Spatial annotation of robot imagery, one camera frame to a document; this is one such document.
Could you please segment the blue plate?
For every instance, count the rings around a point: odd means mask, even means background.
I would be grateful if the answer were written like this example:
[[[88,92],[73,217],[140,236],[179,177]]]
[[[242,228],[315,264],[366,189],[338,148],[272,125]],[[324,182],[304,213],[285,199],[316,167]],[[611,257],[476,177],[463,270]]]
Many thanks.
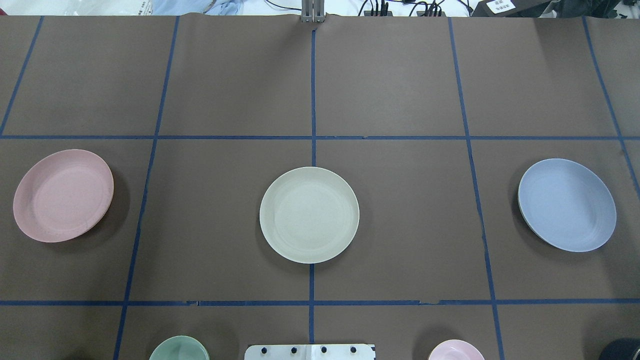
[[[596,173],[569,159],[535,162],[519,180],[517,198],[530,230],[563,251],[599,249],[617,227],[617,207],[610,189]]]

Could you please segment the green bowl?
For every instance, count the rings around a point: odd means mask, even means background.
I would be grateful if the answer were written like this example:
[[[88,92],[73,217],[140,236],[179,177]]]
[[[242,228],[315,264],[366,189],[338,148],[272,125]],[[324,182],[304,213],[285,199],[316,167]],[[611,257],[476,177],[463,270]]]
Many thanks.
[[[197,339],[177,335],[158,344],[149,360],[210,360],[210,354]]]

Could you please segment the white metal base plate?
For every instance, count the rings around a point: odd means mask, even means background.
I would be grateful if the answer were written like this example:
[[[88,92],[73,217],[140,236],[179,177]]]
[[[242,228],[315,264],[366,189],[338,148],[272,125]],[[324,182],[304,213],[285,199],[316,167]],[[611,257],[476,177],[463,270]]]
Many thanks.
[[[256,344],[247,347],[245,360],[375,360],[373,344]]]

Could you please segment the beige plate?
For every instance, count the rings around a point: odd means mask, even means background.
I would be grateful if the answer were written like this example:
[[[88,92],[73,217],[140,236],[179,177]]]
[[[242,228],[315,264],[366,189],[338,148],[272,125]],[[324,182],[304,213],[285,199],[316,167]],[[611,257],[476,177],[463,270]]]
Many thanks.
[[[354,240],[360,219],[354,189],[340,175],[315,166],[281,174],[259,207],[266,242],[297,264],[320,264],[340,255]]]

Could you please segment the dark object bottom right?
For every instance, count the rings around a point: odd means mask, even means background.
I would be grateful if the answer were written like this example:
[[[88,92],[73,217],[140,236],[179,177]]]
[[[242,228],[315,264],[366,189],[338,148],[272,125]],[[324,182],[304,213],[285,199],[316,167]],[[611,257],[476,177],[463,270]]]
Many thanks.
[[[619,338],[611,341],[601,351],[599,360],[639,360],[640,338]]]

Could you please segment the light blue cloth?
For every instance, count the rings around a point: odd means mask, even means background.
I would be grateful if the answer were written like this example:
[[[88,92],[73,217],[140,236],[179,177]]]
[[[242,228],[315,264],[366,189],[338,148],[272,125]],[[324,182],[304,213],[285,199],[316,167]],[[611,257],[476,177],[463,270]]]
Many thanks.
[[[244,0],[153,0],[153,16],[182,16],[189,13],[235,16]]]

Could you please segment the pink plate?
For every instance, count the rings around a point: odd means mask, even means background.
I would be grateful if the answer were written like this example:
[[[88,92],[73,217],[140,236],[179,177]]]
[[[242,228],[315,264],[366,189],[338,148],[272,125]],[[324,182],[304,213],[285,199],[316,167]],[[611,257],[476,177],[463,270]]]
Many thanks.
[[[65,242],[98,224],[114,191],[114,175],[96,153],[55,152],[32,166],[19,182],[13,198],[14,221],[30,239]]]

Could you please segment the small pink bowl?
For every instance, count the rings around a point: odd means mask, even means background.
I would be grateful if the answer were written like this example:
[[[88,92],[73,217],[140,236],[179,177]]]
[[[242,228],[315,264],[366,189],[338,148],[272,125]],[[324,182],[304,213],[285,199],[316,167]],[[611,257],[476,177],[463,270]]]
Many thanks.
[[[430,351],[428,360],[484,360],[480,351],[461,339],[442,341]]]

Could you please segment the black box with label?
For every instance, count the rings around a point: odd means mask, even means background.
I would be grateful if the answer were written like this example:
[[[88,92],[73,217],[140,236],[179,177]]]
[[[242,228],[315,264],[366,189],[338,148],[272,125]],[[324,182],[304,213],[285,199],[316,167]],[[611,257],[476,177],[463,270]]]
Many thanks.
[[[556,18],[552,0],[483,0],[471,18]]]

